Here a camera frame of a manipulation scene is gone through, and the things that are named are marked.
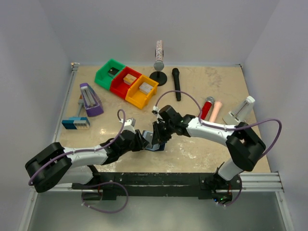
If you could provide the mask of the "blue leather card holder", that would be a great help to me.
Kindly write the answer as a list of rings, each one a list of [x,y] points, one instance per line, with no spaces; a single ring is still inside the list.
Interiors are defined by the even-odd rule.
[[[165,143],[162,144],[152,144],[152,145],[147,145],[146,150],[151,151],[151,152],[160,152],[165,150]]]

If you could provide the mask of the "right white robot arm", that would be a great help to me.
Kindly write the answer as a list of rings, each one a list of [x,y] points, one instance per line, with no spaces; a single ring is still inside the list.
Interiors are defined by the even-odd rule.
[[[152,144],[168,142],[173,134],[178,136],[202,138],[226,146],[231,158],[223,163],[214,177],[215,185],[225,189],[231,179],[243,171],[252,171],[263,155],[266,146],[261,138],[241,122],[238,125],[221,125],[200,120],[193,115],[181,116],[170,106],[161,109],[154,106]]]

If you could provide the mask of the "card stack in yellow bin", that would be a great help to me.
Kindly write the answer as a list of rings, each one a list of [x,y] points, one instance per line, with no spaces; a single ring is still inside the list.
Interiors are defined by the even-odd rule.
[[[153,89],[153,87],[146,83],[146,82],[143,82],[140,86],[139,86],[139,91],[141,91],[142,93],[144,94],[149,94],[151,92],[151,90]]]

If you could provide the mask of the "card stack in red bin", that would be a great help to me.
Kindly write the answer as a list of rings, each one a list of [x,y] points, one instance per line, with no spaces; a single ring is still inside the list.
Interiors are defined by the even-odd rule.
[[[127,85],[131,85],[134,81],[136,80],[136,77],[134,77],[131,74],[127,74],[124,78],[123,78],[123,82]]]

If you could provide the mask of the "card stack in green bin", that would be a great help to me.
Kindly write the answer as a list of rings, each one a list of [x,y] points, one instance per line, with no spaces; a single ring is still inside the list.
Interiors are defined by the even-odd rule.
[[[110,76],[111,78],[114,78],[117,73],[119,72],[119,70],[117,68],[110,68],[107,72],[108,76]]]

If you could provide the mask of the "yellow plastic bin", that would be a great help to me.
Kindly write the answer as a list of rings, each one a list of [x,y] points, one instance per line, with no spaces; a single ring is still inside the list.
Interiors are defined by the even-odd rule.
[[[144,84],[150,86],[148,91],[141,90],[141,86]],[[137,108],[143,109],[157,93],[157,87],[158,82],[145,75],[141,75],[128,89],[125,100]]]

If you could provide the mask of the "red glitter microphone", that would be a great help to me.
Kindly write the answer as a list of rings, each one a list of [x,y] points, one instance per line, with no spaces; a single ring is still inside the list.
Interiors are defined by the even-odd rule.
[[[211,96],[207,97],[206,100],[205,100],[205,103],[202,107],[202,112],[201,112],[201,116],[200,116],[200,118],[202,120],[205,120],[205,118],[206,118],[206,116],[207,116],[207,114],[208,114],[208,112],[211,109],[213,104],[214,104],[214,98],[211,97]]]

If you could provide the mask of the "black round microphone stand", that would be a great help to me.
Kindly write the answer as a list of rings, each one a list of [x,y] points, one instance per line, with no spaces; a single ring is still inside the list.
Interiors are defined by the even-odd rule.
[[[163,86],[167,82],[167,76],[162,71],[154,71],[150,74],[150,79],[156,81],[158,86]]]

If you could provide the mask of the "red plastic bin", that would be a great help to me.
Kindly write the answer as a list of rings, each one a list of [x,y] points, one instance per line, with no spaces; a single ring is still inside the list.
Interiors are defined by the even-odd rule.
[[[124,78],[127,75],[131,75],[135,77],[132,83],[127,84],[124,81]],[[123,100],[126,98],[127,92],[131,85],[141,76],[141,73],[131,69],[130,67],[126,66],[111,82],[110,91],[114,95],[122,98]]]

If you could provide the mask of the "black handheld microphone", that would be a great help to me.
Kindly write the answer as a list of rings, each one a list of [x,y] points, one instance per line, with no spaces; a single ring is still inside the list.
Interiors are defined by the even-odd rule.
[[[181,101],[181,92],[180,92],[180,72],[177,68],[172,69],[172,76],[174,79],[174,85],[175,85],[175,94],[176,94],[176,100],[178,102]]]

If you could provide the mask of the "purple metronome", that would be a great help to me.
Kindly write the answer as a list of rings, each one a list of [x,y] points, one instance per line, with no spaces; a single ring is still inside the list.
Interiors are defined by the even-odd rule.
[[[88,83],[82,83],[79,86],[87,116],[94,117],[103,114],[101,99],[94,89]]]

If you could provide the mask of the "blue grey block tool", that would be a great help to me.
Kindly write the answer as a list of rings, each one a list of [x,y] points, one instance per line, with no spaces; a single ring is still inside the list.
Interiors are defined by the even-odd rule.
[[[80,116],[82,109],[84,108],[84,101],[82,95],[78,100],[78,109],[75,116],[68,117],[62,120],[62,125],[67,130],[87,130],[90,128],[90,122],[87,117]]]

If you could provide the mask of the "glitter microphone on stand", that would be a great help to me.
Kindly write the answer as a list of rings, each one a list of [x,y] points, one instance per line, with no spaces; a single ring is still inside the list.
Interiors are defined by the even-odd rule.
[[[154,69],[156,71],[162,71],[164,69],[163,58],[164,58],[163,41],[158,40],[156,42],[155,63],[154,63]]]

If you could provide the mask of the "green plastic bin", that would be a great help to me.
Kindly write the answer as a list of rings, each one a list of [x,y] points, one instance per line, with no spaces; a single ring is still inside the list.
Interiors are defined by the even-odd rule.
[[[94,82],[100,87],[109,90],[112,80],[125,68],[125,65],[110,59],[104,66],[102,66],[95,75]]]

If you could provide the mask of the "aluminium frame rail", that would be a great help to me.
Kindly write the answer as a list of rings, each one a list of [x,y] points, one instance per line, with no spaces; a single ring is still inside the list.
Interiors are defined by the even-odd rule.
[[[65,95],[64,95],[64,101],[62,103],[62,107],[61,107],[59,117],[58,117],[58,120],[57,120],[57,123],[56,123],[54,135],[53,135],[53,138],[51,140],[52,142],[58,141],[58,139],[60,137],[60,133],[61,133],[61,130],[62,130],[61,121],[62,121],[63,116],[66,113],[66,105],[69,102],[72,87],[74,85],[75,77],[76,77],[77,71],[80,67],[80,63],[71,63],[71,66],[72,66],[71,75],[70,75],[70,78],[69,78],[68,87],[67,87]],[[22,216],[21,223],[19,225],[18,231],[27,231],[28,230],[28,227],[29,227],[29,224],[30,224],[30,221],[31,221],[31,217],[32,217],[32,213],[33,213],[33,210],[34,210],[34,206],[36,204],[37,196],[38,196],[38,193],[36,192],[35,188],[31,186],[29,188],[29,195],[28,195],[28,198],[27,198],[26,206],[25,206],[25,209],[24,209],[24,212],[23,212],[23,216]]]

